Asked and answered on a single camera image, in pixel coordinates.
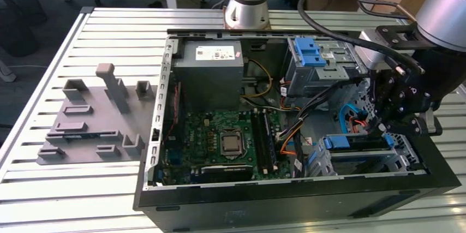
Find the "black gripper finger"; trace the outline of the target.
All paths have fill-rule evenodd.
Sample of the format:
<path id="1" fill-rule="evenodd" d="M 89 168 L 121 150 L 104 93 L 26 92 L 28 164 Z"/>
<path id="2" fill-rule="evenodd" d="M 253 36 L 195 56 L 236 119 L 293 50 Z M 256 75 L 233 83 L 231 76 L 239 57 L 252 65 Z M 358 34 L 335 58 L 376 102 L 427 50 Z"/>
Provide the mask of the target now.
<path id="1" fill-rule="evenodd" d="M 432 109 L 411 114 L 402 120 L 387 120 L 383 125 L 386 132 L 403 136 L 440 136 L 443 133 Z"/>
<path id="2" fill-rule="evenodd" d="M 368 122 L 368 135 L 382 135 L 399 119 L 399 75 L 391 70 L 370 71 L 368 98 L 374 105 L 374 117 Z"/>

